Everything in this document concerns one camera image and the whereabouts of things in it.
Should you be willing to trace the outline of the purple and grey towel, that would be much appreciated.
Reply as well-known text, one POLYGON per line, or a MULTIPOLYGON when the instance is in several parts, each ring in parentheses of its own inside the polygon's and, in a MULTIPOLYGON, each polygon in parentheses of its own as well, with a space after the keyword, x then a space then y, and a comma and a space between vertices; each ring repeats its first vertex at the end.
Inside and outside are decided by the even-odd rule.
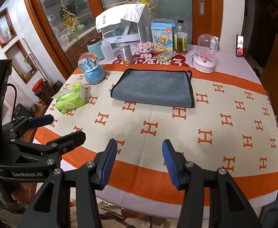
POLYGON ((193 108, 193 88, 190 70, 135 70, 124 71, 111 90, 116 100, 147 105, 193 108))

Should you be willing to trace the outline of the red bucket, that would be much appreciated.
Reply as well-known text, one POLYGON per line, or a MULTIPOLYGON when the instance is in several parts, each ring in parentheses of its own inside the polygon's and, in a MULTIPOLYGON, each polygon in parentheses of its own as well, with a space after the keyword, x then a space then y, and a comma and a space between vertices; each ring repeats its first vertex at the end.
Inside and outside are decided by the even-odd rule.
POLYGON ((40 78, 32 87, 32 91, 37 94, 45 87, 44 79, 40 78))

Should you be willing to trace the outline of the green tissue pack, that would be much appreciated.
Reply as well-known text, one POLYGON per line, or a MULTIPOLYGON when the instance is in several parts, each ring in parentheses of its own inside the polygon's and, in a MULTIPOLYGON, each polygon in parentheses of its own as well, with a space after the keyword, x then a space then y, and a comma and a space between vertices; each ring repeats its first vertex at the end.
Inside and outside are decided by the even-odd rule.
POLYGON ((55 100, 55 107, 65 114, 86 104, 86 89, 81 82, 72 85, 68 89, 62 89, 52 99, 55 100))

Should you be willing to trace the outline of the orange cream H-pattern blanket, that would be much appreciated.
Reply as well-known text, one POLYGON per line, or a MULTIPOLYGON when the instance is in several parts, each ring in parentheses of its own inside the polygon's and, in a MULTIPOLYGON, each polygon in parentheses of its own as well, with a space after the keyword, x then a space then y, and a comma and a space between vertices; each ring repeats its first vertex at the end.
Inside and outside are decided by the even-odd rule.
POLYGON ((87 102, 60 113, 47 110, 54 121, 38 128, 41 144, 72 132, 86 134, 85 143, 65 154, 80 167, 117 141, 117 158, 110 185, 156 201, 179 204, 182 194, 170 181, 162 156, 162 142, 203 169, 225 169, 249 200, 272 202, 278 193, 278 129, 269 98, 261 84, 214 72, 193 70, 193 108, 120 101, 113 86, 126 68, 106 64, 105 80, 84 84, 87 102))

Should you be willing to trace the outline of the blue castle snow globe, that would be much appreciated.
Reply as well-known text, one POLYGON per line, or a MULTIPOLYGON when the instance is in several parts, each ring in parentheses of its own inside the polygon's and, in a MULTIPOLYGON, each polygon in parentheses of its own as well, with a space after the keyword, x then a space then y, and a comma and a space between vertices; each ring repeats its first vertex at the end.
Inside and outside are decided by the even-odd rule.
POLYGON ((95 54, 86 52, 79 57, 78 67, 89 84, 98 84, 105 78, 105 71, 95 54))

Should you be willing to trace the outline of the white squeeze bottle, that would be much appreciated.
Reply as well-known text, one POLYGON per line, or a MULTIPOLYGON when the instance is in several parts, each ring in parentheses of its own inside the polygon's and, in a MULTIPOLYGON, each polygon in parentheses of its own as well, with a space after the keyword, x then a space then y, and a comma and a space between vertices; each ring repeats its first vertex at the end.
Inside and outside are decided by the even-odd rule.
POLYGON ((100 48, 105 60, 111 61, 115 58, 113 49, 109 42, 107 42, 106 40, 102 40, 100 48))

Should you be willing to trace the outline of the teal cylindrical humidifier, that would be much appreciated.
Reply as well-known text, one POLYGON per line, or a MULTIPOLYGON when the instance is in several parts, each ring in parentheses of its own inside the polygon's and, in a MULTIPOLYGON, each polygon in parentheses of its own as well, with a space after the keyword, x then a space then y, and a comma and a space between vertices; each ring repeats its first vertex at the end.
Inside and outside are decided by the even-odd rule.
POLYGON ((100 47, 101 47, 100 38, 94 38, 87 43, 88 51, 92 54, 95 54, 99 61, 104 59, 104 55, 100 47))

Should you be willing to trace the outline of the silver orange aluminium can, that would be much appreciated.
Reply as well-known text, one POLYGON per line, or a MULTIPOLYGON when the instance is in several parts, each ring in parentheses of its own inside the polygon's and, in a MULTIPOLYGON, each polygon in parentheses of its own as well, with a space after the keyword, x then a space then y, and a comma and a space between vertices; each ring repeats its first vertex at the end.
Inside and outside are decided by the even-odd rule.
POLYGON ((132 52, 129 44, 122 43, 119 45, 120 55, 124 66, 131 66, 133 64, 132 52))

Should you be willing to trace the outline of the red white printed mat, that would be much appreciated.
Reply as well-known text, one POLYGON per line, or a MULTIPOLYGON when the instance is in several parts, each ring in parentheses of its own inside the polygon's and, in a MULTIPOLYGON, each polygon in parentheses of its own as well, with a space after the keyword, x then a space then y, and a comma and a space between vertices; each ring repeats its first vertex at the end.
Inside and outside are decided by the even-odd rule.
POLYGON ((179 67, 188 67, 189 65, 186 63, 186 57, 184 55, 177 54, 173 56, 171 59, 163 62, 159 60, 156 56, 163 53, 163 51, 153 52, 151 58, 143 58, 141 57, 139 52, 135 52, 132 55, 134 64, 159 64, 159 65, 175 65, 179 67))

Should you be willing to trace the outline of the wooden glass sliding door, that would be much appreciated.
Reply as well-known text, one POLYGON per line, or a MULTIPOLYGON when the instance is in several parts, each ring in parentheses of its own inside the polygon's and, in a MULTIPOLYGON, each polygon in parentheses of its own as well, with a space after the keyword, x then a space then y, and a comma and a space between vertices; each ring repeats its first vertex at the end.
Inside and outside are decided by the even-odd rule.
POLYGON ((88 43, 101 37, 95 26, 108 10, 117 17, 142 6, 150 20, 183 20, 188 42, 197 44, 201 34, 220 36, 224 0, 24 0, 34 29, 63 77, 76 69, 88 43))

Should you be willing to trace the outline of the pink brick bear figure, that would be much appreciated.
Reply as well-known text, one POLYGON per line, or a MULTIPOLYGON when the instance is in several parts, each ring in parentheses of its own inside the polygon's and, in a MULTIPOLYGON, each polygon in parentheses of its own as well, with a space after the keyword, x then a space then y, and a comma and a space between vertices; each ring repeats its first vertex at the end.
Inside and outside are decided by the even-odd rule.
POLYGON ((139 42, 137 44, 138 47, 138 53, 141 54, 151 54, 152 52, 154 52, 154 45, 152 42, 139 42))

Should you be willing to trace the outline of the white countertop appliance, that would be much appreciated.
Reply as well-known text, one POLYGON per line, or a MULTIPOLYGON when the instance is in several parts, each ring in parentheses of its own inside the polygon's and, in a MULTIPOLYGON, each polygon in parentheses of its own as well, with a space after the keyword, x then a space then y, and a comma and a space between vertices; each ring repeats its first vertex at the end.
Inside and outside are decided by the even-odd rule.
POLYGON ((120 24, 105 27, 98 32, 102 34, 103 40, 111 44, 114 51, 117 51, 122 43, 128 43, 132 50, 136 50, 139 42, 152 41, 151 24, 145 27, 142 23, 121 20, 120 24))

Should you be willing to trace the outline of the gold pill blister pack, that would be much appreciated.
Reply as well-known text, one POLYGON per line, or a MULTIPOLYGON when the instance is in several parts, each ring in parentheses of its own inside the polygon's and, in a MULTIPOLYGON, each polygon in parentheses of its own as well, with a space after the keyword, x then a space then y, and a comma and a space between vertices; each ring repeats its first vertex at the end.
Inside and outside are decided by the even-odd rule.
POLYGON ((156 59, 162 62, 166 62, 172 58, 174 58, 177 54, 171 51, 164 51, 155 56, 156 59))

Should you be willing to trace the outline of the white paper bag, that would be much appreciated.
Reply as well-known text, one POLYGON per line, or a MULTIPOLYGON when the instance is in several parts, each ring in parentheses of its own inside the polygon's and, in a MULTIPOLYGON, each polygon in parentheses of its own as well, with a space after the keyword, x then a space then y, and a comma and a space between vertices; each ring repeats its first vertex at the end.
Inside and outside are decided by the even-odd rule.
POLYGON ((145 27, 150 25, 149 10, 145 4, 122 4, 109 8, 95 19, 96 29, 120 24, 121 20, 142 23, 145 27))

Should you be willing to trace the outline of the pink dome music box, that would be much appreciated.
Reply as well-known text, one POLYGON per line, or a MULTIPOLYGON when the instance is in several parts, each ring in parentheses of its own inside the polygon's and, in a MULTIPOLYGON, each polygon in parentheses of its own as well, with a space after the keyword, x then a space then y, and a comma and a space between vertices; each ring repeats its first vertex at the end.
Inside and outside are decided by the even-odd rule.
POLYGON ((193 66, 199 72, 210 74, 215 68, 214 45, 212 35, 202 34, 198 38, 196 53, 193 58, 193 66))

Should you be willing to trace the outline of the blue duck picture box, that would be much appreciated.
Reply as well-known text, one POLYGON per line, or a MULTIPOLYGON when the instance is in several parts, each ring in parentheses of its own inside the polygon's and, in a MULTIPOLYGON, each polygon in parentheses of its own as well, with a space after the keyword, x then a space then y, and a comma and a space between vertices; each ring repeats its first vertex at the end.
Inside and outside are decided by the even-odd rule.
POLYGON ((157 51, 174 50, 174 24, 172 23, 151 23, 153 45, 157 51))

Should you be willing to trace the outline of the glass bottle amber liquid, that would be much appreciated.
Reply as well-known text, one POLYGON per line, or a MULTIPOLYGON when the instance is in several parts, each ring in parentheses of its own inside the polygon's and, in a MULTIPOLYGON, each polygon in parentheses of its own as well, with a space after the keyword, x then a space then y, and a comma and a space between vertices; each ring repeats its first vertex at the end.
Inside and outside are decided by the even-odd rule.
POLYGON ((184 20, 178 20, 178 24, 174 30, 174 48, 180 54, 187 52, 188 33, 184 27, 184 20))

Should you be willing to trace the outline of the upright smartphone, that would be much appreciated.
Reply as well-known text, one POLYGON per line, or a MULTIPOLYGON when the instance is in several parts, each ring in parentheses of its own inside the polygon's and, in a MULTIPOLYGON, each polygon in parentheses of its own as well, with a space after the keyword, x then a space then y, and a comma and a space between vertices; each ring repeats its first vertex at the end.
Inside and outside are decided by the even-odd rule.
POLYGON ((244 36, 236 35, 236 56, 243 57, 244 55, 244 36))

